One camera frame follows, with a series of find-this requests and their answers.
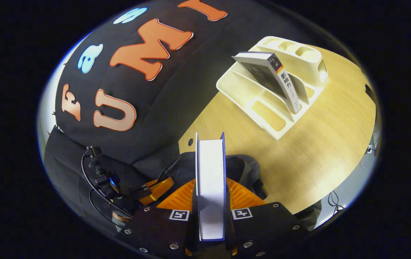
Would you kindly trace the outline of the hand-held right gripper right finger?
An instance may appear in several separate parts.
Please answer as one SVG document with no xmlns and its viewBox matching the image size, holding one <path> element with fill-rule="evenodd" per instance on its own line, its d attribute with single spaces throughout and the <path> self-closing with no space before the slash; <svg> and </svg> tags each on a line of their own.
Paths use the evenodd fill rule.
<svg viewBox="0 0 411 259">
<path fill-rule="evenodd" d="M 226 182 L 226 248 L 232 258 L 280 258 L 306 239 L 307 229 L 280 202 L 266 203 L 238 182 Z"/>
</svg>

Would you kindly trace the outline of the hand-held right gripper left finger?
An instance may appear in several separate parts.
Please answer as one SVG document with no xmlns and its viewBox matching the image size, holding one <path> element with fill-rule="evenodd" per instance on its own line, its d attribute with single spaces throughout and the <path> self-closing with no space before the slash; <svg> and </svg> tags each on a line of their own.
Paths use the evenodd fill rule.
<svg viewBox="0 0 411 259">
<path fill-rule="evenodd" d="M 118 233 L 118 240 L 146 257 L 193 258 L 197 239 L 193 210 L 195 180 L 174 191 L 158 206 L 145 206 Z"/>
</svg>

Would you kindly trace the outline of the blue book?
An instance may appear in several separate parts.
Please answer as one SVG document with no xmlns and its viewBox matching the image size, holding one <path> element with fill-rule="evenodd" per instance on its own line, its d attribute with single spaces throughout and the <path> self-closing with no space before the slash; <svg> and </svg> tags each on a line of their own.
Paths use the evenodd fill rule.
<svg viewBox="0 0 411 259">
<path fill-rule="evenodd" d="M 199 240 L 223 241 L 226 211 L 224 133 L 215 140 L 200 140 L 196 134 L 195 164 Z"/>
</svg>

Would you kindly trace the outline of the grey schoolbag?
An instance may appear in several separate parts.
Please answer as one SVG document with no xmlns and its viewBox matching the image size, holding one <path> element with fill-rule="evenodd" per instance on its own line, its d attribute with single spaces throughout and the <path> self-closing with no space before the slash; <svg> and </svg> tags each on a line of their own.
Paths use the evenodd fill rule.
<svg viewBox="0 0 411 259">
<path fill-rule="evenodd" d="M 262 200 L 267 197 L 265 190 L 263 190 L 260 165 L 252 156 L 227 155 L 226 176 L 249 189 Z M 158 202 L 162 202 L 175 190 L 196 178 L 195 152 L 189 151 L 181 154 L 161 172 L 160 177 L 162 180 L 172 177 L 174 184 L 158 199 Z"/>
</svg>

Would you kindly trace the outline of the grey book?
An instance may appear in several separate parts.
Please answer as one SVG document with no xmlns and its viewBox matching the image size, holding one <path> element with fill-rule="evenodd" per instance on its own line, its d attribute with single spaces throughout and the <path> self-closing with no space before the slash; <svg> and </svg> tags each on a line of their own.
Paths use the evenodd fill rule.
<svg viewBox="0 0 411 259">
<path fill-rule="evenodd" d="M 297 114 L 301 110 L 294 84 L 275 53 L 240 51 L 232 58 L 242 65 L 260 85 L 284 98 L 291 112 Z"/>
</svg>

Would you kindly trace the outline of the white plastic bookshelf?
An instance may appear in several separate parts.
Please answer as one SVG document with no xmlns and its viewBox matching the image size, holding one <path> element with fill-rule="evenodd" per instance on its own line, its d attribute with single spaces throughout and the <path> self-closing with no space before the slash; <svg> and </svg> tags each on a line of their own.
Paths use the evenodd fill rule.
<svg viewBox="0 0 411 259">
<path fill-rule="evenodd" d="M 329 80 L 322 54 L 311 46 L 275 36 L 266 36 L 250 51 L 269 51 L 282 61 L 299 97 L 301 110 L 294 114 L 288 102 L 259 84 L 241 64 L 235 62 L 216 83 L 219 92 L 234 102 L 258 126 L 273 139 L 279 140 L 319 97 Z M 264 110 L 275 113 L 285 125 L 281 129 L 271 126 L 263 113 L 257 112 L 258 104 Z"/>
</svg>

